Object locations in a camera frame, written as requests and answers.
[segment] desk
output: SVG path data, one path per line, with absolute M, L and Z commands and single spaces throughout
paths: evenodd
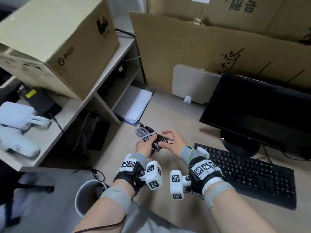
M 63 130 L 66 130 L 70 124 L 75 120 L 81 110 L 91 102 L 94 104 L 97 113 L 103 115 L 106 120 L 110 122 L 120 123 L 118 118 L 112 112 L 114 106 L 121 99 L 123 93 L 134 80 L 134 78 L 141 73 L 140 66 L 137 62 L 133 62 L 129 66 L 128 74 L 125 79 L 123 79 L 120 87 L 112 90 L 112 92 L 117 92 L 117 94 L 111 96 L 108 105 L 105 101 L 98 95 L 97 90 L 103 84 L 105 79 L 110 75 L 110 73 L 115 69 L 118 63 L 122 58 L 128 53 L 130 58 L 137 56 L 137 50 L 135 39 L 129 37 L 119 37 L 120 46 L 115 52 L 106 68 L 103 70 L 102 74 L 99 76 L 98 80 L 94 84 L 88 96 L 82 100 L 72 99 L 66 96 L 55 96 L 51 97 L 63 108 L 62 111 L 56 115 L 56 119 L 59 122 Z M 33 158 L 28 158 L 23 155 L 12 155 L 5 151 L 0 150 L 0 159 L 6 162 L 8 165 L 13 167 L 17 171 L 21 172 L 36 172 L 36 171 L 45 171 L 44 168 L 39 168 L 39 165 L 47 156 L 51 148 L 56 144 L 56 142 L 61 137 L 62 132 L 54 121 L 52 121 L 51 126 L 48 130 L 44 130 L 37 126 L 32 126 L 29 131 L 25 133 L 25 136 L 34 141 L 37 145 L 40 146 L 40 154 Z
M 219 129 L 202 124 L 158 104 L 150 102 L 141 121 L 156 132 L 174 128 L 181 133 L 190 145 L 200 143 L 226 150 L 220 140 Z M 124 157 L 128 153 L 135 152 L 134 146 L 130 147 L 130 144 L 137 139 L 134 135 L 136 129 L 134 126 L 126 123 L 114 126 L 112 129 L 116 131 L 115 136 L 111 142 L 105 144 L 104 153 L 95 165 L 95 168 L 105 174 L 107 184 L 112 183 Z M 265 217 L 278 232 L 310 232 L 311 163 L 290 160 L 280 152 L 270 148 L 267 148 L 267 152 L 274 164 L 292 168 L 295 171 L 297 210 L 288 210 L 247 196 L 243 196 L 243 198 Z M 263 149 L 256 155 L 256 157 L 261 156 L 265 156 Z M 178 227 L 198 233 L 217 232 L 201 199 L 186 194 L 184 200 L 174 201 L 169 193 L 170 171 L 179 169 L 183 175 L 188 173 L 182 161 L 176 159 L 167 150 L 161 150 L 154 156 L 154 159 L 162 167 L 163 186 L 160 190 L 154 192 L 144 187 L 135 197 L 135 200 L 144 203 L 147 208 Z

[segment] hand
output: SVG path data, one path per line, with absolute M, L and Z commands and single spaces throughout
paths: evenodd
M 150 139 L 146 142 L 141 140 L 136 144 L 136 153 L 141 153 L 147 159 L 150 158 L 151 153 L 153 152 L 152 144 L 155 142 L 157 138 L 157 134 L 154 134 Z
M 187 145 L 184 138 L 174 129 L 167 129 L 162 132 L 162 136 L 166 139 L 173 141 L 173 143 L 166 143 L 166 142 L 159 142 L 158 145 L 161 148 L 168 149 L 173 153 L 174 156 L 177 158 L 181 158 L 181 151 L 183 150 L 184 146 Z

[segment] white zip tie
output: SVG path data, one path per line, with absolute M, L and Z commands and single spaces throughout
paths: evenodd
M 149 133 L 147 134 L 146 136 L 143 136 L 143 137 L 140 137 L 138 140 L 134 141 L 132 144 L 130 144 L 130 147 L 133 146 L 133 145 L 136 145 L 138 141 L 142 140 L 143 138 L 147 137 L 147 136 L 150 136 L 150 135 L 153 135 L 155 134 L 155 132 L 152 132 L 152 133 Z

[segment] paper stack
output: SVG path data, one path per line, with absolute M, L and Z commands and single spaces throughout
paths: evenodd
M 114 109 L 114 113 L 131 124 L 137 123 L 147 107 L 152 92 L 129 86 Z

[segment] forearm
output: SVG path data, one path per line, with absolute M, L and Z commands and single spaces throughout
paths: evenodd
M 121 187 L 130 197 L 133 198 L 135 195 L 134 189 L 132 186 L 120 179 L 116 180 L 112 186 Z M 125 218 L 124 210 L 112 199 L 110 198 L 100 198 L 96 203 L 91 207 L 91 209 L 86 213 L 81 222 L 78 224 L 74 232 L 92 228 L 112 225 L 118 222 L 121 222 Z M 120 233 L 123 229 L 123 224 L 106 228 L 98 231 L 92 231 L 94 233 L 99 232 L 109 232 L 109 233 Z
M 211 185 L 205 196 L 218 184 Z M 276 233 L 267 220 L 233 189 L 216 196 L 210 212 L 220 233 Z

